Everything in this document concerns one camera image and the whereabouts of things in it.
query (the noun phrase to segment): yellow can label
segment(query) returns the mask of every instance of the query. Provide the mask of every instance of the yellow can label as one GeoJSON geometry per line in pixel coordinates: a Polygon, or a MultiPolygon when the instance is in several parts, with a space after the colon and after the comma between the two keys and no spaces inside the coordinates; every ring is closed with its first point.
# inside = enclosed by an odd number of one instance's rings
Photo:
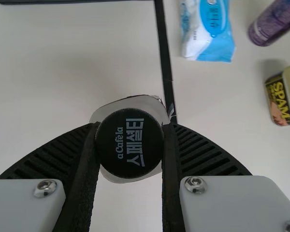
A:
{"type": "Polygon", "coordinates": [[[282,75],[270,78],[265,86],[272,120],[280,126],[290,125],[290,105],[282,75]]]}

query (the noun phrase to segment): ventilation slot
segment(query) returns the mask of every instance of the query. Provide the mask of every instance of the ventilation slot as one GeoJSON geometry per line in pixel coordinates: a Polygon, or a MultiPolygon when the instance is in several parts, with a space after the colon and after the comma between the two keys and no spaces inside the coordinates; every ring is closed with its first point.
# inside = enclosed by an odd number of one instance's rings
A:
{"type": "Polygon", "coordinates": [[[68,136],[64,136],[64,138],[65,138],[68,142],[70,142],[71,144],[73,144],[73,146],[79,148],[79,143],[75,143],[75,141],[74,141],[73,139],[69,138],[68,136]]]}
{"type": "Polygon", "coordinates": [[[24,171],[20,169],[16,169],[14,173],[22,179],[32,179],[32,177],[29,174],[25,173],[24,171]]]}
{"type": "Polygon", "coordinates": [[[83,138],[85,135],[82,134],[80,131],[76,130],[75,133],[77,133],[81,138],[83,138]]]}
{"type": "Polygon", "coordinates": [[[60,156],[55,155],[52,151],[46,149],[46,148],[42,148],[42,151],[45,152],[46,154],[50,155],[51,157],[53,157],[54,159],[58,160],[59,162],[67,165],[68,167],[71,167],[71,164],[66,161],[65,159],[62,159],[60,156]]]}
{"type": "Polygon", "coordinates": [[[216,175],[230,175],[231,173],[237,171],[237,167],[235,166],[232,166],[230,168],[227,168],[226,170],[216,174],[216,175]]]}
{"type": "Polygon", "coordinates": [[[191,131],[188,131],[186,134],[183,134],[182,136],[179,136],[178,138],[177,138],[177,140],[182,140],[183,138],[185,138],[185,137],[187,137],[187,136],[189,136],[189,135],[191,135],[192,134],[192,132],[191,131]]]}
{"type": "Polygon", "coordinates": [[[187,134],[187,136],[183,136],[181,140],[179,140],[179,145],[184,144],[185,142],[189,141],[190,139],[194,139],[195,137],[197,137],[196,134],[187,134]]]}
{"type": "Polygon", "coordinates": [[[41,174],[47,176],[47,178],[61,179],[58,176],[53,175],[53,173],[48,172],[46,169],[38,167],[37,165],[35,165],[34,163],[32,163],[29,160],[24,162],[24,165],[26,165],[27,167],[31,168],[32,170],[34,170],[34,171],[36,171],[38,173],[41,173],[41,174]]]}
{"type": "Polygon", "coordinates": [[[74,157],[71,156],[70,154],[67,154],[67,152],[63,151],[61,148],[59,148],[58,146],[54,145],[54,144],[50,144],[54,149],[57,149],[60,153],[62,153],[63,155],[73,159],[74,157]]]}
{"type": "Polygon", "coordinates": [[[213,159],[213,158],[215,158],[215,157],[217,157],[217,156],[219,156],[219,155],[221,155],[221,152],[220,152],[220,151],[219,151],[219,152],[216,152],[216,153],[214,153],[214,154],[212,154],[212,155],[209,155],[208,157],[206,157],[206,158],[200,160],[199,162],[196,162],[196,163],[190,165],[189,167],[184,168],[184,169],[183,169],[183,173],[185,173],[185,172],[187,172],[187,171],[189,171],[189,170],[191,170],[191,169],[194,169],[195,167],[198,167],[198,166],[200,166],[201,164],[203,164],[203,163],[205,163],[205,162],[207,162],[207,161],[209,161],[209,160],[211,160],[211,159],[213,159]]]}
{"type": "Polygon", "coordinates": [[[180,147],[179,152],[182,152],[183,150],[186,150],[188,147],[196,144],[197,142],[201,141],[203,138],[198,138],[196,140],[192,140],[190,143],[186,144],[185,146],[180,147]]]}
{"type": "Polygon", "coordinates": [[[177,132],[177,136],[179,136],[179,135],[181,135],[182,133],[184,133],[184,132],[186,132],[187,130],[186,129],[184,129],[184,128],[182,128],[182,130],[181,131],[179,131],[179,132],[177,132]]]}
{"type": "Polygon", "coordinates": [[[71,137],[73,137],[73,139],[75,139],[77,142],[79,142],[80,144],[83,143],[82,138],[79,138],[78,136],[76,136],[76,134],[71,133],[69,134],[71,137]]]}
{"type": "Polygon", "coordinates": [[[88,127],[86,127],[86,129],[85,129],[85,128],[81,128],[81,132],[83,132],[83,133],[84,133],[84,135],[86,135],[86,134],[87,134],[87,131],[88,131],[88,127]]]}
{"type": "Polygon", "coordinates": [[[190,147],[188,151],[181,153],[181,154],[180,154],[180,157],[182,158],[182,157],[184,157],[184,156],[190,154],[191,152],[195,151],[196,149],[199,149],[199,148],[201,148],[202,146],[205,146],[206,144],[208,144],[207,141],[205,141],[205,142],[203,142],[203,143],[200,143],[200,144],[197,145],[197,146],[190,147]]]}
{"type": "Polygon", "coordinates": [[[181,129],[185,130],[185,128],[183,128],[183,127],[177,127],[177,128],[175,128],[175,132],[177,133],[177,132],[179,132],[181,129]]]}
{"type": "Polygon", "coordinates": [[[76,153],[77,152],[74,148],[72,148],[71,146],[68,146],[66,143],[62,142],[61,140],[57,140],[56,142],[61,144],[61,145],[63,145],[64,147],[66,147],[72,153],[76,153]]]}
{"type": "Polygon", "coordinates": [[[223,164],[225,164],[225,163],[227,163],[229,161],[230,160],[228,158],[224,158],[224,159],[222,159],[222,160],[220,160],[220,161],[218,161],[216,163],[213,163],[213,164],[207,166],[206,168],[203,168],[203,169],[199,170],[198,172],[196,172],[195,175],[204,175],[204,174],[210,172],[211,170],[216,169],[216,168],[222,166],[223,164]]]}
{"type": "Polygon", "coordinates": [[[49,166],[53,167],[54,169],[58,170],[59,172],[68,175],[69,172],[67,170],[64,170],[63,168],[61,168],[58,165],[55,165],[53,162],[51,162],[48,159],[45,159],[43,156],[41,156],[40,154],[36,154],[35,157],[41,161],[43,161],[44,163],[48,164],[49,166]]]}

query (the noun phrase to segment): white table surface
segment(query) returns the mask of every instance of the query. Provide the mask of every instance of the white table surface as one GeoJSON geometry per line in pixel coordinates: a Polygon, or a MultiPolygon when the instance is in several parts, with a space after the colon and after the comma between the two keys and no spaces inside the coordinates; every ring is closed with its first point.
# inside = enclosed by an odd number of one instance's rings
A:
{"type": "MultiPolygon", "coordinates": [[[[290,199],[290,126],[269,117],[263,81],[290,65],[290,32],[261,48],[247,28],[271,0],[232,0],[232,64],[180,57],[178,2],[165,0],[178,122],[207,136],[290,199]]],[[[0,174],[82,126],[100,106],[163,96],[151,1],[0,5],[0,174]]],[[[116,185],[100,176],[91,231],[160,232],[161,175],[116,185]]]]}

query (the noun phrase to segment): blue and white packaging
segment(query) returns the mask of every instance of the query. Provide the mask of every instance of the blue and white packaging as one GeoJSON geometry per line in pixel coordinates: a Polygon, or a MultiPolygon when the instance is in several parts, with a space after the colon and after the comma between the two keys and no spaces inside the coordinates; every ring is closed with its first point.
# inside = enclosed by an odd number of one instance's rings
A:
{"type": "Polygon", "coordinates": [[[231,63],[235,51],[229,0],[180,0],[182,56],[231,63]]]}

